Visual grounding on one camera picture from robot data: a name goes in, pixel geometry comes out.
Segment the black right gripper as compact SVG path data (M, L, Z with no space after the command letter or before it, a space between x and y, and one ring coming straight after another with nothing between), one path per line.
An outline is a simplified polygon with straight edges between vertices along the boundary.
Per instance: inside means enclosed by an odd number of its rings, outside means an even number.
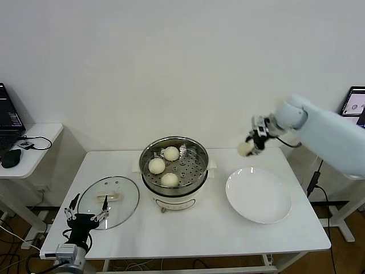
M245 142L249 142L252 140L251 136L248 136ZM265 143L267 141L267 136L259 136L258 134L254 134L253 142L254 144L249 144L249 152L248 156L259 155L261 152L265 150Z

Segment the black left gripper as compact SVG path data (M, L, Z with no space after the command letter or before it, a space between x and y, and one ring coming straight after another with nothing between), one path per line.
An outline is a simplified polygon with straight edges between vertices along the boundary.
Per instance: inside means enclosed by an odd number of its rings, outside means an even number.
M79 196L80 194L77 194L71 200L69 206L64 208L64 213L67 218L67 225L69 228L71 228L71 233L67 241L69 244L85 244L90 231L96 229L99 226L99 222L105 220L109 215L107 195L104 198L102 210L99 214L75 214Z

